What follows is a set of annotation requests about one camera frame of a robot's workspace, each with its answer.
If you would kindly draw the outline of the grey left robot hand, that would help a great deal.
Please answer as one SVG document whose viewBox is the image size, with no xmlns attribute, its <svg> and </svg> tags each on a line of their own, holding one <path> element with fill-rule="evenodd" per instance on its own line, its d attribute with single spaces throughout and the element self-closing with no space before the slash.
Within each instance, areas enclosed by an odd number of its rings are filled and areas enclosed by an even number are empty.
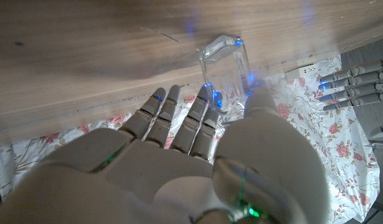
<svg viewBox="0 0 383 224">
<path fill-rule="evenodd" d="M 318 89 L 323 111 L 352 110 L 368 139 L 383 144 L 383 59 L 321 77 Z"/>
</svg>

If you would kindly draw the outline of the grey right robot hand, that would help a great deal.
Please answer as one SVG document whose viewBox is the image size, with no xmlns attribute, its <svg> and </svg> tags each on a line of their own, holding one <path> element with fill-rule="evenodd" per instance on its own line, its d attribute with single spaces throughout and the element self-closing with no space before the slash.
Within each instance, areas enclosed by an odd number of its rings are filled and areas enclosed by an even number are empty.
<svg viewBox="0 0 383 224">
<path fill-rule="evenodd" d="M 217 99 L 203 86 L 169 149 L 180 89 L 158 88 L 121 128 L 96 129 L 51 152 L 0 204 L 0 223 L 324 223 L 329 191 L 308 140 L 268 88 L 215 153 Z"/>
</svg>

